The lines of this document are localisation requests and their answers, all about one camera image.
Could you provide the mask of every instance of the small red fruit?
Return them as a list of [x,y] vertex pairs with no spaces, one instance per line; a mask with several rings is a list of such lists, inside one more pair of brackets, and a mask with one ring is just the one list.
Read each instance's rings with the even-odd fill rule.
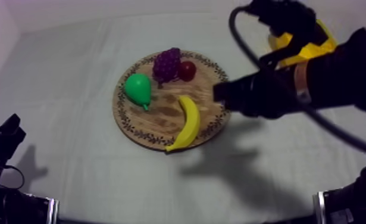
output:
[[191,81],[196,73],[196,66],[191,61],[184,61],[179,66],[179,78],[185,82]]

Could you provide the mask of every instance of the plastic fruit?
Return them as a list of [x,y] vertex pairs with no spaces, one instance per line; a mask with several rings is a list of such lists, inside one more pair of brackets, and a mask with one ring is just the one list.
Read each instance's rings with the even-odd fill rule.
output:
[[179,66],[179,78],[185,82],[191,81],[196,73],[196,66],[191,61],[184,61]]
[[148,111],[151,103],[151,81],[144,74],[132,74],[124,84],[129,100]]
[[171,48],[160,53],[152,68],[154,80],[162,86],[165,82],[170,82],[177,78],[180,65],[180,49]]
[[179,148],[188,147],[196,138],[199,132],[199,125],[201,124],[201,115],[198,107],[189,96],[179,97],[180,105],[186,113],[186,124],[183,130],[177,135],[173,145],[166,146],[166,152],[177,150]]

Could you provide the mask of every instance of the green pear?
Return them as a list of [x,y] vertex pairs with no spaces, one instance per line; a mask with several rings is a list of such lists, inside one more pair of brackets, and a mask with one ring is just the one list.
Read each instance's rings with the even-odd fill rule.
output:
[[124,84],[129,100],[148,111],[151,103],[151,81],[145,74],[132,74]]

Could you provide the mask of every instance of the black cable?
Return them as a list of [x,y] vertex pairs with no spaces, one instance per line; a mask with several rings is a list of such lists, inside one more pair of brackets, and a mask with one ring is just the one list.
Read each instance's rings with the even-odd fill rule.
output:
[[252,50],[247,46],[247,44],[242,40],[240,34],[237,31],[236,28],[236,17],[238,13],[245,11],[246,7],[238,7],[235,8],[232,13],[230,14],[229,18],[229,28],[232,33],[232,36],[234,40],[237,42],[240,49],[244,52],[244,54],[251,60],[252,63],[254,63],[261,71],[262,73],[266,74],[271,78],[273,82],[276,82],[276,84],[279,85],[282,89],[284,89],[284,93],[295,99],[295,101],[298,103],[298,106],[301,108],[305,114],[307,114],[314,122],[316,122],[321,127],[325,128],[325,130],[329,131],[332,135],[335,137],[341,139],[343,142],[355,147],[359,151],[362,151],[366,153],[366,141],[361,140],[355,136],[353,136],[350,133],[345,132],[341,128],[337,127],[336,125],[329,122],[327,119],[325,119],[323,116],[321,116],[318,112],[316,112],[313,108],[308,106],[307,104],[301,102],[297,99],[296,95],[291,93],[289,87],[279,78],[277,75],[275,75],[274,70],[270,69],[265,64],[261,63],[258,59],[258,57],[252,52]]
[[24,186],[24,181],[25,181],[24,175],[17,167],[10,166],[10,165],[5,165],[4,169],[13,169],[13,170],[16,170],[17,172],[19,172],[19,174],[21,176],[21,185],[17,188],[9,188],[9,187],[3,186],[3,185],[0,185],[0,187],[6,188],[6,189],[12,189],[12,190],[19,190],[20,188],[22,188]]

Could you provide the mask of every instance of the white table surface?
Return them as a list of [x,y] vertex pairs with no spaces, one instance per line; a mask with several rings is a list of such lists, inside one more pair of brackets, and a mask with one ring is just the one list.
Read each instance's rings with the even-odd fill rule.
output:
[[[311,195],[348,185],[366,166],[359,153],[303,114],[278,120],[234,114],[221,135],[180,154],[143,149],[111,109],[120,76],[171,47],[196,51],[237,79],[256,71],[230,37],[233,3],[209,11],[105,18],[25,34],[0,74],[0,124],[21,117],[27,137],[8,164],[23,191],[61,201],[61,217],[100,223],[259,223],[312,212]],[[321,10],[339,42],[366,17]],[[245,15],[239,29],[259,55],[268,28]],[[366,139],[366,114],[323,114]],[[2,181],[16,184],[15,173]]]

